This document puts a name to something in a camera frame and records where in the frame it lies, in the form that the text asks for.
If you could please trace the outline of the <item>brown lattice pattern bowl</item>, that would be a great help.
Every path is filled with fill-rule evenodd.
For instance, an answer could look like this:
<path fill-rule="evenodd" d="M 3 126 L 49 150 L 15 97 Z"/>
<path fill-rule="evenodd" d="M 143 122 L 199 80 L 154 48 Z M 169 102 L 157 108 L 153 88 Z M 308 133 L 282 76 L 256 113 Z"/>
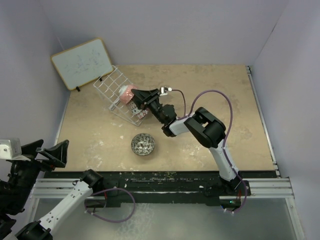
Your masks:
<path fill-rule="evenodd" d="M 128 105 L 128 107 L 129 107 L 129 109 L 130 109 L 131 111 L 133 111 L 133 112 L 135 112 L 136 110 L 138 110 L 137 105 L 136 105 L 135 102 L 132 101 L 132 100 L 131 100 L 127 105 Z"/>

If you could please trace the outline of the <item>red white patterned bowl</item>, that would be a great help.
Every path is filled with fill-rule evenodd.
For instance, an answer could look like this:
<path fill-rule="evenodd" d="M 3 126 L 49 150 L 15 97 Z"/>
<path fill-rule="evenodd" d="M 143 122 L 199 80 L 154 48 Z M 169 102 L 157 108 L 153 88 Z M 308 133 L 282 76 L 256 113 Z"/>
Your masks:
<path fill-rule="evenodd" d="M 140 120 L 140 119 L 143 119 L 148 113 L 149 111 L 146 109 L 146 110 L 140 111 L 135 116 Z"/>

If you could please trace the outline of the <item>pink dotted bowl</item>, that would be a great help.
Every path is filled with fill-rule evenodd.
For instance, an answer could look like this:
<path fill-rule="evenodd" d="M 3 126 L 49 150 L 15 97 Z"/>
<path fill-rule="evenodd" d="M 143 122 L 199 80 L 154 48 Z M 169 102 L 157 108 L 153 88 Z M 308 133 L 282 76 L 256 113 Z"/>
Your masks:
<path fill-rule="evenodd" d="M 134 97 L 134 94 L 132 93 L 132 89 L 136 89 L 136 86 L 133 84 L 123 85 L 119 89 L 118 91 L 119 99 L 124 105 L 128 104 L 131 101 L 131 99 Z"/>

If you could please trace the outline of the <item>blue patterned bowl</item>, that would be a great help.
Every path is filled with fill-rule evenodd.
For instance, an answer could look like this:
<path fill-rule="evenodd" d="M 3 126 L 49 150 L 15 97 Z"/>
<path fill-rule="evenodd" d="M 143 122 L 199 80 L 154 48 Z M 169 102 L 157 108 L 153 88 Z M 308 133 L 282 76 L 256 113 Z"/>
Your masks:
<path fill-rule="evenodd" d="M 142 111 L 141 109 L 137 109 L 136 111 L 131 111 L 131 112 L 132 112 L 132 114 L 133 114 L 134 116 L 136 116 L 136 114 L 139 113 L 139 112 L 141 112 L 141 111 Z"/>

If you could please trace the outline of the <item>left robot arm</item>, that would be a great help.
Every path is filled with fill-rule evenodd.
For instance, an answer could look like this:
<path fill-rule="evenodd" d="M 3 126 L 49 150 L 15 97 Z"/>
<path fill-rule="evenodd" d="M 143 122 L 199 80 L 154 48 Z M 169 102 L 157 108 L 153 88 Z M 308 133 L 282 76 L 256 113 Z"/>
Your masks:
<path fill-rule="evenodd" d="M 44 140 L 21 145 L 19 138 L 0 141 L 0 159 L 11 164 L 8 180 L 0 182 L 0 238 L 2 240 L 51 240 L 58 228 L 85 202 L 87 197 L 103 191 L 103 177 L 89 169 L 72 184 L 69 193 L 39 220 L 25 225 L 18 233 L 12 232 L 14 216 L 35 212 L 31 193 L 40 172 L 65 168 L 69 141 L 64 140 L 51 148 L 43 147 Z"/>

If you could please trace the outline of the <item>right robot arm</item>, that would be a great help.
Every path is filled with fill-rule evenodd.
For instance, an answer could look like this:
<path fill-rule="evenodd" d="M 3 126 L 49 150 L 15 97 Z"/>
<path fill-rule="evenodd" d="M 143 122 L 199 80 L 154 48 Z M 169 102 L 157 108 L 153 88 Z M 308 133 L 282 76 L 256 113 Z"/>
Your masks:
<path fill-rule="evenodd" d="M 192 102 L 189 114 L 182 118 L 177 117 L 172 104 L 160 103 L 159 98 L 162 94 L 160 89 L 133 89 L 131 92 L 136 106 L 141 110 L 148 109 L 163 124 L 161 129 L 167 137 L 173 138 L 190 132 L 203 147 L 209 149 L 218 166 L 222 190 L 226 195 L 233 196 L 240 190 L 242 177 L 227 146 L 227 138 L 233 123 L 233 109 L 230 99 L 223 92 L 215 89 L 201 92 Z M 193 111 L 196 101 L 206 93 L 219 93 L 226 99 L 230 110 L 228 128 L 203 107 Z"/>

